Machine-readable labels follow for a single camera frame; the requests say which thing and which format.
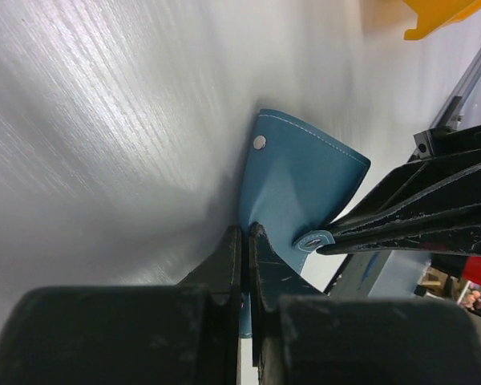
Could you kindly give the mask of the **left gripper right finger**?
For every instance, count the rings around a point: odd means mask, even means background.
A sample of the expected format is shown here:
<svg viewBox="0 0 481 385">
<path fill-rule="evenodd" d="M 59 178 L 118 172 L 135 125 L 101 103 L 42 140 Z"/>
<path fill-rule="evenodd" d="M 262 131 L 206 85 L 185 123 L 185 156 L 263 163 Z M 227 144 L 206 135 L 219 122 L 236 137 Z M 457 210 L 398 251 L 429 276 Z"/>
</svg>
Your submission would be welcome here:
<svg viewBox="0 0 481 385">
<path fill-rule="evenodd" d="M 467 313 L 428 299 L 332 299 L 249 231 L 253 362 L 262 384 L 481 384 Z"/>
</svg>

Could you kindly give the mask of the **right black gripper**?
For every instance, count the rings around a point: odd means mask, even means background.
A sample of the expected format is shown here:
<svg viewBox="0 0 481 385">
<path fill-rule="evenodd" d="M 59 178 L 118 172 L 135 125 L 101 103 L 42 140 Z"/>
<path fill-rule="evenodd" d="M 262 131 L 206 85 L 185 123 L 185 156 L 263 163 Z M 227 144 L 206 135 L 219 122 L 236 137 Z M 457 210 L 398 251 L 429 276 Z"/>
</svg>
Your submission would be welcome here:
<svg viewBox="0 0 481 385">
<path fill-rule="evenodd" d="M 481 256 L 481 215 L 417 221 L 481 205 L 481 125 L 435 127 L 414 140 L 419 159 L 436 158 L 387 174 L 332 224 L 333 235 L 347 236 L 320 247 L 319 254 L 407 250 Z"/>
</svg>

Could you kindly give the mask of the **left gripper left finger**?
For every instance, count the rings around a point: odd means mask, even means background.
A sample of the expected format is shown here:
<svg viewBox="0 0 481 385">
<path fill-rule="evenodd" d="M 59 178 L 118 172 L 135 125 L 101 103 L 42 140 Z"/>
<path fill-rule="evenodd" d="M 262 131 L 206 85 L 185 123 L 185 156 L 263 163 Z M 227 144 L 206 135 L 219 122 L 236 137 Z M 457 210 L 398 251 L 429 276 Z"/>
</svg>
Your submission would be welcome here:
<svg viewBox="0 0 481 385">
<path fill-rule="evenodd" d="M 0 384 L 234 384 L 241 231 L 174 286 L 25 294 L 0 333 Z"/>
</svg>

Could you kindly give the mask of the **blue leather card holder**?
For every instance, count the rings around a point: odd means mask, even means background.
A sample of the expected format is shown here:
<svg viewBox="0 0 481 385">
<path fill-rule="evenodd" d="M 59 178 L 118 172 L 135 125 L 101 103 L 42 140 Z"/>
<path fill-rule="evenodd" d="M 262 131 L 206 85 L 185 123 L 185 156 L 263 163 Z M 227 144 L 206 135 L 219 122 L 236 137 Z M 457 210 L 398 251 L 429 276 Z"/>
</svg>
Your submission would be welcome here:
<svg viewBox="0 0 481 385">
<path fill-rule="evenodd" d="M 368 170 L 370 160 L 325 132 L 282 111 L 259 111 L 250 138 L 240 190 L 239 225 L 243 235 L 240 335 L 253 336 L 249 306 L 249 234 L 261 225 L 278 261 L 292 270 L 281 289 L 270 290 L 278 299 L 290 283 L 300 295 L 317 294 L 301 277 L 307 257 L 332 242 L 323 229 L 351 201 Z"/>
</svg>

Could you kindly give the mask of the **orange plastic card stand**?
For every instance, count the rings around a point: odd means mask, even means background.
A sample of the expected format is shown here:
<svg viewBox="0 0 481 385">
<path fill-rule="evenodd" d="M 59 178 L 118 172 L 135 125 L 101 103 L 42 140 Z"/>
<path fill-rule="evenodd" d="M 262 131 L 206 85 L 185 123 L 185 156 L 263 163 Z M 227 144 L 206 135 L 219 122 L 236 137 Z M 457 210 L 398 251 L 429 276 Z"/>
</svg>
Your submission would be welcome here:
<svg viewBox="0 0 481 385">
<path fill-rule="evenodd" d="M 416 14 L 416 27 L 404 33 L 407 41 L 424 39 L 437 29 L 464 21 L 481 10 L 481 0 L 404 0 Z"/>
</svg>

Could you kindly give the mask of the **aluminium frame rail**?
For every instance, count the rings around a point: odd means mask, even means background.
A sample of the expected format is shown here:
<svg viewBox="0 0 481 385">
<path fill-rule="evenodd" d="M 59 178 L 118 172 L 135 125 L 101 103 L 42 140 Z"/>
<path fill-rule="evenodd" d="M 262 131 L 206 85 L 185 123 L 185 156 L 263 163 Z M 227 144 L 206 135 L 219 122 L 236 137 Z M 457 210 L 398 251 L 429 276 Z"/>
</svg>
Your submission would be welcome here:
<svg viewBox="0 0 481 385">
<path fill-rule="evenodd" d="M 461 79 L 448 96 L 433 124 L 429 129 L 414 135 L 415 143 L 420 152 L 428 152 L 427 147 L 433 147 L 434 141 L 455 132 L 462 122 L 462 109 L 469 100 L 473 90 L 481 79 L 481 48 L 471 64 L 463 73 Z"/>
</svg>

